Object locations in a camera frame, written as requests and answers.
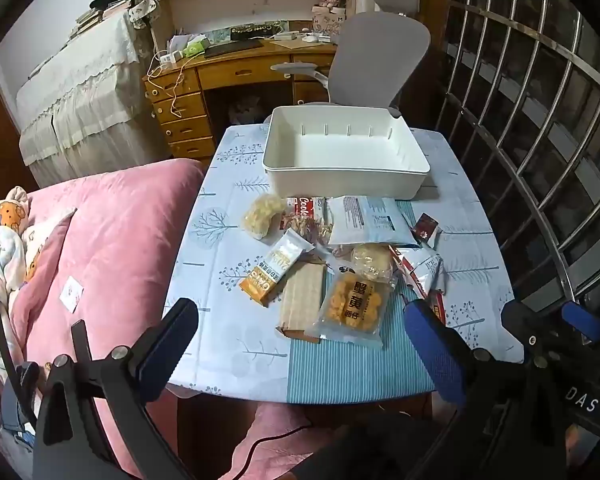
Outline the white red-striped snack bag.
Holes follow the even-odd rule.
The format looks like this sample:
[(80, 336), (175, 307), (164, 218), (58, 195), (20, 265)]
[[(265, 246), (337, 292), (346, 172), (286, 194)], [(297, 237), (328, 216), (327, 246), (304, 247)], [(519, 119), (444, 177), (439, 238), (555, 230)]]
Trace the white red-striped snack bag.
[(393, 262), (418, 299), (424, 300), (445, 324), (445, 275), (442, 258), (427, 245), (390, 246)]

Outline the orange cracker clear pack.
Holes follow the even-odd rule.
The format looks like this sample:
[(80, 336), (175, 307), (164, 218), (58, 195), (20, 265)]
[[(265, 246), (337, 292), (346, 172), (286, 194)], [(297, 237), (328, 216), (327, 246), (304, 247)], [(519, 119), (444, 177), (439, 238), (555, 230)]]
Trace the orange cracker clear pack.
[(348, 266), (334, 271), (306, 334), (317, 339), (381, 349), (381, 326), (393, 292), (390, 282), (366, 278)]

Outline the dark red snowflake packet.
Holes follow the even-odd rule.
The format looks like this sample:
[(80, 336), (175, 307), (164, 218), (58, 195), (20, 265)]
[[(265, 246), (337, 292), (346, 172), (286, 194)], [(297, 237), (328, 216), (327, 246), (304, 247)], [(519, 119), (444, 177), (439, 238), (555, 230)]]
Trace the dark red snowflake packet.
[(413, 228), (414, 237), (426, 244), (431, 249), (437, 247), (437, 242), (442, 234), (442, 229), (435, 218), (424, 212), (420, 215)]

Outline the orange white biscuit bar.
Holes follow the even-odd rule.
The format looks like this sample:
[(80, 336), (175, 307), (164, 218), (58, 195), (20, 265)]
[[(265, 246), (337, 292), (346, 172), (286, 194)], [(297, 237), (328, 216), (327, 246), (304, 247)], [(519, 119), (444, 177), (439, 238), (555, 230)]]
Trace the orange white biscuit bar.
[(264, 258), (239, 283), (239, 288), (261, 306), (266, 306), (270, 296), (287, 272), (314, 245), (293, 229), (288, 229), (271, 247)]

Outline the beige wafer pack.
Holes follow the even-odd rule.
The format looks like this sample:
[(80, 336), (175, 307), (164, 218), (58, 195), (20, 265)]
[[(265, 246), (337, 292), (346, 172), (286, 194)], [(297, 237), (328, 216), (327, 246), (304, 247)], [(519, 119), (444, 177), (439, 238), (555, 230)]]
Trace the beige wafer pack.
[(299, 262), (288, 275), (282, 292), (276, 330), (289, 339), (317, 344), (320, 338), (309, 334), (317, 319), (323, 298), (325, 266)]

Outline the light blue white pouch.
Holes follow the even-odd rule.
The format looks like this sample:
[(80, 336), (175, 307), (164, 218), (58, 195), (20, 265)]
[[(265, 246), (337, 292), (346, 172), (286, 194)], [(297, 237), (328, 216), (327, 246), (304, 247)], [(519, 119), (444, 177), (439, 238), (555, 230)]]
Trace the light blue white pouch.
[(330, 246), (417, 244), (393, 198), (340, 196), (329, 198), (327, 207), (332, 218)]

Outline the clear bag puffed rice cake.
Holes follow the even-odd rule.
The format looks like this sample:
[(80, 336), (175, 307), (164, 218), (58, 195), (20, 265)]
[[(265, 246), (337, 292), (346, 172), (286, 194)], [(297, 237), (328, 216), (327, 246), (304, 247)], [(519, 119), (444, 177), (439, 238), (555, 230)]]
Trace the clear bag puffed rice cake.
[(255, 240), (262, 240), (275, 216), (282, 214), (286, 208), (286, 200), (275, 194), (262, 194), (250, 205), (242, 217), (242, 228)]

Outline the nut cluster clear pack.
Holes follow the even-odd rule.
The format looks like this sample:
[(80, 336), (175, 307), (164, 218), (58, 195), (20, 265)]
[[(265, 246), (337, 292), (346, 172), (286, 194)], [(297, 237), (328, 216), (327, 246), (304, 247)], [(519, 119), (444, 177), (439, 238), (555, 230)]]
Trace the nut cluster clear pack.
[(332, 236), (332, 224), (325, 219), (301, 217), (300, 214), (283, 214), (280, 219), (283, 231), (294, 230), (311, 244), (326, 246)]

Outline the red cookie package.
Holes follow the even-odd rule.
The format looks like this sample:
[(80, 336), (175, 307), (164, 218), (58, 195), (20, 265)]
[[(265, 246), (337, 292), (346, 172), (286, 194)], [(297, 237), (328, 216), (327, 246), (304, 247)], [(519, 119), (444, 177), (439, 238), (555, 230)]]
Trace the red cookie package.
[(285, 216), (326, 223), (328, 220), (327, 200), (325, 197), (288, 197)]

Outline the pink quilt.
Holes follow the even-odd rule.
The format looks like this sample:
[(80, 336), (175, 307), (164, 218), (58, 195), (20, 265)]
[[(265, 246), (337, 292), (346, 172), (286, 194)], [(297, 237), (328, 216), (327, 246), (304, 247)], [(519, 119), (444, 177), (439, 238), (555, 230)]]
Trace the pink quilt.
[(134, 344), (163, 307), (204, 173), (174, 158), (41, 188), (34, 228), (48, 229), (20, 290), (12, 329), (42, 375), (38, 479), (183, 479), (163, 390), (142, 403)]

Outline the cartoon print blanket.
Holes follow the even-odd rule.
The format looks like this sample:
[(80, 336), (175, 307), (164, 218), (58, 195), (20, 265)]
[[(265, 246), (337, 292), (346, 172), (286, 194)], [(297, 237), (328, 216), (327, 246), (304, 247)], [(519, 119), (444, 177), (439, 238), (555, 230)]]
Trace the cartoon print blanket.
[(15, 366), (23, 361), (20, 343), (12, 329), (12, 308), (28, 270), (22, 234), (29, 226), (28, 193), (15, 186), (0, 200), (0, 320), (9, 356)]

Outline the white plastic storage bin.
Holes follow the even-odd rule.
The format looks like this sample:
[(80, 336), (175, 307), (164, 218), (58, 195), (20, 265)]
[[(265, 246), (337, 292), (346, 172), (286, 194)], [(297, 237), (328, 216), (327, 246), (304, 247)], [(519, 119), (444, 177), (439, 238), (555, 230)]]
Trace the white plastic storage bin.
[(277, 107), (263, 169), (282, 197), (364, 195), (410, 200), (430, 163), (402, 117), (386, 108)]

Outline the lace covered cabinet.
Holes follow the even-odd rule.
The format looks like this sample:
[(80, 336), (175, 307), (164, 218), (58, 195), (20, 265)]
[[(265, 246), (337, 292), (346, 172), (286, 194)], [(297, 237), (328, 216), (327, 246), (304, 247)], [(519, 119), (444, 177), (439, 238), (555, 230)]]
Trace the lace covered cabinet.
[(152, 42), (124, 13), (69, 41), (17, 93), (24, 164), (41, 188), (170, 156), (145, 96)]

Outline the wooden desk with drawers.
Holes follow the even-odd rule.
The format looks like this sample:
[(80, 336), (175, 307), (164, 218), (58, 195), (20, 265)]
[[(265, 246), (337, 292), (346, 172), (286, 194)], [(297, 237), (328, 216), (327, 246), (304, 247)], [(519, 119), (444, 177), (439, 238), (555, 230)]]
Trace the wooden desk with drawers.
[(274, 65), (313, 63), (326, 75), (335, 53), (328, 44), (289, 49), (263, 40), (259, 47), (157, 67), (144, 78), (145, 96), (171, 154), (208, 164), (229, 126), (264, 122), (278, 106), (328, 99), (318, 81), (284, 75)]

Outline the grey office chair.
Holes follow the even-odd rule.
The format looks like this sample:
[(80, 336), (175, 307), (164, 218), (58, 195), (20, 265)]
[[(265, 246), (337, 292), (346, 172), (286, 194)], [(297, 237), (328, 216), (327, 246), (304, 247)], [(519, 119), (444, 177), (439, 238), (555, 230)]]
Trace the grey office chair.
[(419, 1), (374, 0), (378, 11), (348, 18), (328, 75), (308, 62), (275, 64), (271, 70), (317, 80), (332, 104), (385, 108), (399, 117), (404, 84), (430, 47), (428, 28), (415, 18)]

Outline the black keyboard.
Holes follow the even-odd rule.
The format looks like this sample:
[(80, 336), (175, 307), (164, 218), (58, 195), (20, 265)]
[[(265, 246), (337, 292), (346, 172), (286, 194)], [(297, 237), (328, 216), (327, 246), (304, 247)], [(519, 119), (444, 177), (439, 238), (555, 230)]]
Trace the black keyboard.
[(245, 50), (257, 49), (263, 46), (263, 42), (260, 39), (245, 39), (224, 42), (224, 44), (215, 44), (212, 47), (208, 47), (204, 51), (205, 58), (216, 58), (217, 56), (231, 54), (235, 52), (242, 52)]

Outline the doll on desk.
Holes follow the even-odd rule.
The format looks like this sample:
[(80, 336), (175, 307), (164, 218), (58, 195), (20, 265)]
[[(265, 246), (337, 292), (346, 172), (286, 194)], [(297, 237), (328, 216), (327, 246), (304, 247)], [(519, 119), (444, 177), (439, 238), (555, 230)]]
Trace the doll on desk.
[(339, 35), (346, 18), (347, 0), (318, 0), (312, 6), (312, 29), (318, 34)]

